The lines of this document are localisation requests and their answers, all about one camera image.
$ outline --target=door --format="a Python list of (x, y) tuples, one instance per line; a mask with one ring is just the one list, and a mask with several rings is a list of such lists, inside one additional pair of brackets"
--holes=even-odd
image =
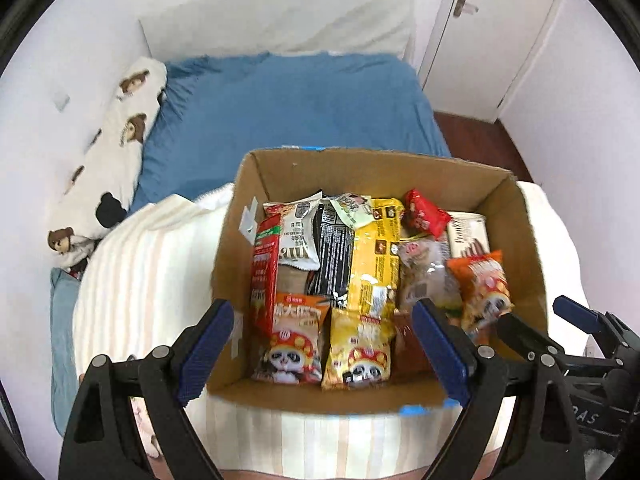
[(454, 0), (429, 70), (434, 110), (493, 122), (553, 0)]

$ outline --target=bolt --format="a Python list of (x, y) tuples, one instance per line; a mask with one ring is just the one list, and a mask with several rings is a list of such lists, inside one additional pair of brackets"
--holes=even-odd
[(548, 366), (549, 368), (551, 368), (554, 364), (556, 364), (556, 360), (553, 359), (549, 354), (542, 354), (540, 356), (540, 362), (543, 365)]
[(91, 364), (96, 368), (101, 367), (106, 362), (107, 362), (107, 356), (104, 354), (97, 355), (96, 357), (91, 359)]
[(478, 355), (485, 359), (491, 359), (495, 355), (495, 351), (490, 346), (482, 345), (478, 347)]
[(170, 348), (167, 345), (156, 346), (152, 351), (151, 355), (156, 359), (162, 359), (163, 357), (167, 357), (169, 355)]

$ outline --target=wooden floor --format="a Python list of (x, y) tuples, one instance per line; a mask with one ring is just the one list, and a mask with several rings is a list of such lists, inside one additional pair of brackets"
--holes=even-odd
[(520, 153), (500, 121), (489, 124), (439, 112), (434, 115), (451, 155), (506, 168), (518, 180), (533, 182)]

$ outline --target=wall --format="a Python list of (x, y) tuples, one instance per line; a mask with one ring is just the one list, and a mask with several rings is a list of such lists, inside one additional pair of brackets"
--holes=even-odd
[(590, 307), (640, 331), (640, 73), (587, 0), (562, 2), (500, 119), (574, 240)]
[[(56, 0), (0, 78), (0, 377), (27, 452), (57, 476), (62, 440), (50, 414), (47, 211), (100, 126), (118, 76), (148, 54), (136, 16), (185, 0)], [(414, 65), (422, 60), (440, 0), (416, 0)], [(56, 96), (70, 101), (59, 112)]]

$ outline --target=cardboard box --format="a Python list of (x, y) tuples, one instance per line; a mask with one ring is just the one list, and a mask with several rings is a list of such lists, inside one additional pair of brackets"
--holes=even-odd
[[(292, 202), (322, 189), (376, 198), (401, 198), (411, 188), (445, 210), (478, 212), (486, 217), (489, 244), (502, 249), (514, 310), (546, 333), (546, 299), (538, 252), (524, 197), (515, 178), (500, 168), (452, 158), (399, 152), (332, 148), (248, 153), (236, 176), (212, 274), (215, 298), (230, 300), (246, 322), (239, 355), (223, 350), (207, 385), (209, 392), (239, 404), (288, 412), (348, 414), (397, 412), (404, 405), (438, 406), (446, 394), (435, 378), (381, 388), (323, 392), (318, 386), (290, 386), (252, 381), (250, 346), (250, 266), (252, 245), (239, 231), (242, 213), (258, 202), (256, 221), (264, 219), (264, 202)], [(499, 341), (498, 353), (515, 357)]]

